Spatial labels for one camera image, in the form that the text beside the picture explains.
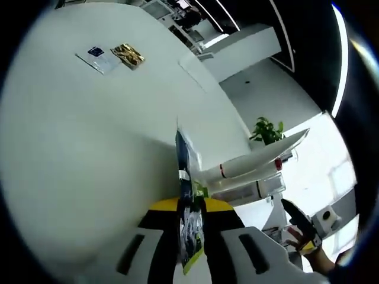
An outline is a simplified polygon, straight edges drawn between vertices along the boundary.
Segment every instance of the yellow and black device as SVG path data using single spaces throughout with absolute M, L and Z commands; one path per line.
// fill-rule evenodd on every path
M 197 197 L 204 221 L 204 252 L 213 283 L 235 283 L 236 274 L 232 259 L 221 231 L 244 228 L 243 222 L 233 207 L 224 201 Z M 178 262 L 178 226 L 182 201 L 172 198 L 153 204 L 138 227 L 163 230 L 152 264 L 148 282 L 160 279 L 160 283 L 172 283 L 175 266 Z

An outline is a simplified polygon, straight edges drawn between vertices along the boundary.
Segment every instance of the potted plant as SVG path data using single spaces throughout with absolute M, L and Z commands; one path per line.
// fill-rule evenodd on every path
M 265 145 L 272 144 L 284 138 L 283 135 L 283 122 L 279 122 L 278 129 L 268 121 L 265 117 L 259 117 L 258 122 L 255 124 L 255 130 L 252 133 L 250 140 L 263 141 Z

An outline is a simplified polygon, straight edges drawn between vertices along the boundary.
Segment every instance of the white table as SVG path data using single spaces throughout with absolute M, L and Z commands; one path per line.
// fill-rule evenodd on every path
M 124 42 L 146 58 L 135 71 L 121 64 L 103 76 L 75 56 Z M 5 199 L 26 244 L 55 273 L 74 273 L 152 202 L 178 194 L 177 117 L 204 169 L 249 152 L 219 84 L 138 7 L 47 12 L 24 40 L 2 96 Z

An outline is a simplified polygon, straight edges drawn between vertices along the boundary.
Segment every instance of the gold packet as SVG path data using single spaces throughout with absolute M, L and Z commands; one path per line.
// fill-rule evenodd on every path
M 123 43 L 114 49 L 111 49 L 112 53 L 116 55 L 121 61 L 128 66 L 130 69 L 134 70 L 142 62 L 144 62 L 144 57 L 132 48 L 129 44 Z

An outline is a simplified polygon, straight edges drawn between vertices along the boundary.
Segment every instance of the green leaves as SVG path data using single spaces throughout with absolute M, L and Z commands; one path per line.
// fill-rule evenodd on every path
M 263 141 L 266 145 L 279 141 L 283 138 L 283 122 L 279 122 L 278 129 L 265 117 L 259 117 L 255 124 L 253 136 L 250 140 Z

